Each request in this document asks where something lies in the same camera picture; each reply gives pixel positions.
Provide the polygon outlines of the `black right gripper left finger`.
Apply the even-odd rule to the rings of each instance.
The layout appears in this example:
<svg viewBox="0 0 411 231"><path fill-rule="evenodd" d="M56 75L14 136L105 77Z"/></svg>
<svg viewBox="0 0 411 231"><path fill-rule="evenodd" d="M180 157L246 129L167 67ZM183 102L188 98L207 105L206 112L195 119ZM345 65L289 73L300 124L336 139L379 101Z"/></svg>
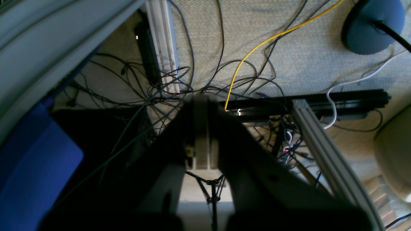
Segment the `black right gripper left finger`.
<svg viewBox="0 0 411 231"><path fill-rule="evenodd" d="M193 127L195 96L148 150L122 174L68 196L44 217L40 231L183 231L176 215L184 175L184 145Z"/></svg>

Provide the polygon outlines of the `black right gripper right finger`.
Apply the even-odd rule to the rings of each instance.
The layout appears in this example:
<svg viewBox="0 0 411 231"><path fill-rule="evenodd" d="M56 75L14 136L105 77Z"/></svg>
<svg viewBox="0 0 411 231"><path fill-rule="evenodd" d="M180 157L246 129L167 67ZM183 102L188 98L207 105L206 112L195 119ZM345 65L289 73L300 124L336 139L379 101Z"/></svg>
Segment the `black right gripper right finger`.
<svg viewBox="0 0 411 231"><path fill-rule="evenodd" d="M220 106L211 123L235 207L228 230L373 231L361 208L291 174Z"/></svg>

